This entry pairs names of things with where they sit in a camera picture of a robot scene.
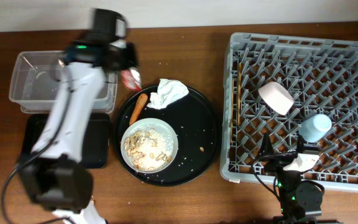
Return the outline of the round black tray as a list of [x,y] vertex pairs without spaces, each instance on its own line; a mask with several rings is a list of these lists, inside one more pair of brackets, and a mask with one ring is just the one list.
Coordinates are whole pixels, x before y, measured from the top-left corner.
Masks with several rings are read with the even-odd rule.
[[212,103],[194,88],[165,109],[144,108],[139,118],[156,118],[168,123],[178,136],[178,154],[171,165],[156,174],[130,170],[121,155],[120,143],[139,93],[121,107],[113,124],[112,144],[123,167],[135,178],[152,185],[171,187],[185,184],[203,174],[221,148],[221,125]]

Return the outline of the white plate with food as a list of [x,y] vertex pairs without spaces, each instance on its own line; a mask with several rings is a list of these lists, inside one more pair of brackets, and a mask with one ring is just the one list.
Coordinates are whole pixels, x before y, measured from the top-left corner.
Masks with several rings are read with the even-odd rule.
[[130,170],[152,174],[173,162],[178,152],[178,136],[168,123],[145,118],[125,130],[120,150]]

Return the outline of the pink bowl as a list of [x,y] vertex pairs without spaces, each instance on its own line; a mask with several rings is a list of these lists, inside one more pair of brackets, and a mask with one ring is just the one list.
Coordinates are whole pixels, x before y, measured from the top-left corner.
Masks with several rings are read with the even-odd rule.
[[258,92],[266,104],[280,115],[286,115],[294,104],[291,94],[277,82],[269,82]]

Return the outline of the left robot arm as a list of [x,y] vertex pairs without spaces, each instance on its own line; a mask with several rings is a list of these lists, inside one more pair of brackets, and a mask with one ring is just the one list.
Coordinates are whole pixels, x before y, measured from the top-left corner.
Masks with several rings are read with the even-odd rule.
[[126,18],[95,9],[92,27],[57,59],[59,88],[48,120],[30,157],[19,160],[19,174],[29,200],[66,223],[106,223],[92,200],[93,176],[82,165],[83,139],[96,97],[108,72],[137,66],[127,44]]

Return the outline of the clear plastic bin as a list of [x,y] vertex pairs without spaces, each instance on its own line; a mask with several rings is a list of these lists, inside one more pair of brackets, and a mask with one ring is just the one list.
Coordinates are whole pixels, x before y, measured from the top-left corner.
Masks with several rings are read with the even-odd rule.
[[69,111],[111,113],[117,75],[91,63],[63,63],[62,51],[21,52],[11,78],[9,99],[24,113],[46,113],[69,105]]

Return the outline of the grey dishwasher rack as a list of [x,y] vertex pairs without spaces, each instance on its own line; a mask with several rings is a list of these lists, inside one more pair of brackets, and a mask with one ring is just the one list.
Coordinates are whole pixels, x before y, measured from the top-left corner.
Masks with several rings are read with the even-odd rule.
[[[275,112],[259,95],[258,89],[269,82],[279,83],[293,97],[286,115]],[[358,42],[237,32],[231,35],[224,54],[223,87],[223,179],[271,184],[273,174],[256,161],[264,134],[269,134],[276,153],[294,151],[301,123],[325,114],[332,128],[316,143],[319,159],[303,177],[330,190],[358,192]]]

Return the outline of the red snack wrapper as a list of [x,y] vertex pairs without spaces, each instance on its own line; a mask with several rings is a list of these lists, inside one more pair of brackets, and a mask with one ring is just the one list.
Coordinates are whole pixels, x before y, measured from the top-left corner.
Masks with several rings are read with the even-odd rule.
[[130,91],[141,91],[141,78],[137,68],[131,67],[121,71],[124,86]]

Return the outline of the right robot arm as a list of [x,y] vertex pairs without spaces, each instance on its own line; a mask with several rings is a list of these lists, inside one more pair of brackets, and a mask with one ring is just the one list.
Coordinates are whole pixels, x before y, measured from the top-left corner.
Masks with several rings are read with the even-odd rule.
[[313,169],[319,151],[299,137],[296,149],[274,153],[269,134],[264,134],[257,160],[264,162],[264,171],[273,173],[270,191],[280,203],[281,215],[273,217],[274,223],[316,223],[322,214],[324,187],[301,176]]

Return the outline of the black rectangular tray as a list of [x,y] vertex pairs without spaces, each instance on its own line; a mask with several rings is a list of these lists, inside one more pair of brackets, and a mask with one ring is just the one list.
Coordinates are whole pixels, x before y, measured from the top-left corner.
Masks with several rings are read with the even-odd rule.
[[[27,120],[19,160],[30,158],[32,146],[37,142],[48,119],[48,114],[33,114]],[[93,113],[86,128],[81,165],[85,169],[103,168],[108,160],[110,117],[105,113]]]

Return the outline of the white napkin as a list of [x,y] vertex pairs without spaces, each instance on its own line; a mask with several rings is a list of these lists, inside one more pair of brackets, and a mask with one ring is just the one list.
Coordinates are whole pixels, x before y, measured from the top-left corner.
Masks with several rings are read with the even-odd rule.
[[148,108],[161,110],[189,94],[188,87],[178,80],[161,78],[156,92],[150,94]]

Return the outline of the orange carrot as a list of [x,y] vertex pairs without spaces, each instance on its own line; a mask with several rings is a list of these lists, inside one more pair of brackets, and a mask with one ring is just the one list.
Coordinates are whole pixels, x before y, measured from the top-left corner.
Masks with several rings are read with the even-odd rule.
[[145,93],[142,93],[139,95],[139,97],[136,101],[136,104],[135,104],[135,108],[134,108],[131,118],[129,120],[130,126],[137,121],[137,119],[140,115],[140,112],[142,111],[143,107],[145,106],[147,100],[148,100],[148,96]]

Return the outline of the light blue cup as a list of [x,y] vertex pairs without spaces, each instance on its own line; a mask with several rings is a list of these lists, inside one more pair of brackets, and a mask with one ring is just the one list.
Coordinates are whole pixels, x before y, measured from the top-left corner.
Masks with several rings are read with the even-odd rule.
[[318,142],[332,128],[331,119],[325,114],[316,114],[301,123],[299,135],[306,142]]

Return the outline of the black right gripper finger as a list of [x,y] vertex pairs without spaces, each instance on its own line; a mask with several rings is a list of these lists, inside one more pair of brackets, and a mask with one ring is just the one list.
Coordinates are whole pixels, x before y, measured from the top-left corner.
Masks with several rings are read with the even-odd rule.
[[297,142],[296,142],[296,151],[305,151],[308,149],[308,146],[306,145],[306,141],[303,139],[302,136],[298,136]]
[[274,154],[273,146],[270,140],[268,133],[265,133],[262,139],[262,144],[260,146],[260,155],[261,156],[270,156]]

